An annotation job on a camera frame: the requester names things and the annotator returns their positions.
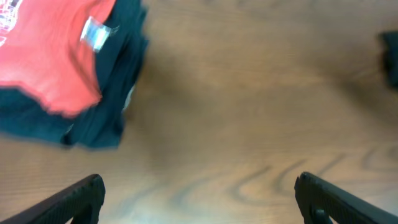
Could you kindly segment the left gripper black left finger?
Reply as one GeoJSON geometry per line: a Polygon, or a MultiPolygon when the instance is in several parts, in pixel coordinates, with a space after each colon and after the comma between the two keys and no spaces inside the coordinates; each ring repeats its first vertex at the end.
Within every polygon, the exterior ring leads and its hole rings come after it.
{"type": "Polygon", "coordinates": [[[97,224],[105,193],[102,177],[92,174],[1,224],[97,224]]]}

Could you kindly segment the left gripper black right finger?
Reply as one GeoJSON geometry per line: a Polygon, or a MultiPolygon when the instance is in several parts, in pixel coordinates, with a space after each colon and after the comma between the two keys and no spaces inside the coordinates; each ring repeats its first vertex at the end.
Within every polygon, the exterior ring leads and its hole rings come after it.
{"type": "Polygon", "coordinates": [[[397,223],[397,216],[309,172],[297,177],[294,190],[305,224],[397,223]]]}

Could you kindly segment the orange red t-shirt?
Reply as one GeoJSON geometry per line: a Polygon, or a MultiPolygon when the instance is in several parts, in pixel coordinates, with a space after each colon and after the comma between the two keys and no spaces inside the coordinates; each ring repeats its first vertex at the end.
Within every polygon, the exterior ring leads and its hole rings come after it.
{"type": "Polygon", "coordinates": [[[44,110],[76,116],[102,98],[95,53],[115,0],[1,1],[1,86],[44,110]]]}

